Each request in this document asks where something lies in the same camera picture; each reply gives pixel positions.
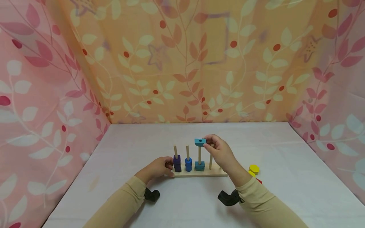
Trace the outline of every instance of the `blue round block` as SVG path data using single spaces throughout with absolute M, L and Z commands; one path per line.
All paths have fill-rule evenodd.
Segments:
M 191 171 L 191 169 L 192 169 L 191 164 L 192 164 L 191 158 L 189 158 L 189 160 L 188 160 L 188 158 L 185 158 L 185 168 L 186 168 L 187 172 Z

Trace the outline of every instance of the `forearm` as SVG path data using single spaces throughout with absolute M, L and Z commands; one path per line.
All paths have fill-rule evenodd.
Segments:
M 251 177 L 243 186 L 236 187 L 244 201 L 241 207 L 262 228 L 308 228 L 286 204 L 256 178 Z
M 146 184 L 133 176 L 84 225 L 84 228 L 123 227 L 143 203 Z

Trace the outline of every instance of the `teal block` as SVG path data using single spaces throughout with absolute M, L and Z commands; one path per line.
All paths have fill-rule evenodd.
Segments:
M 196 146 L 202 147 L 204 143 L 207 143 L 206 139 L 194 139 L 194 143 Z
M 196 171 L 204 171 L 205 163 L 202 161 L 199 165 L 199 162 L 195 162 L 195 170 Z

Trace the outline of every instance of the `yellow block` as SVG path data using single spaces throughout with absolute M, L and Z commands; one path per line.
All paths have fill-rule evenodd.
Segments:
M 256 175 L 253 172 L 251 172 L 251 170 L 249 170 L 249 174 L 251 174 L 251 176 L 253 177 L 256 177 Z
M 258 172 L 260 171 L 260 168 L 257 166 L 257 165 L 255 165 L 255 164 L 252 164 L 252 165 L 250 165 L 250 169 L 249 169 L 249 171 L 251 171 L 251 172 L 253 172 L 254 174 L 258 174 Z

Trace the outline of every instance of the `right hand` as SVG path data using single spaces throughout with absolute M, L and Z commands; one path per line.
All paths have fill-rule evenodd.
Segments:
M 228 173 L 230 169 L 234 169 L 236 164 L 239 164 L 226 141 L 217 135 L 207 135 L 204 139 L 207 140 L 207 143 L 203 145 L 204 148 L 213 156 L 223 171 Z

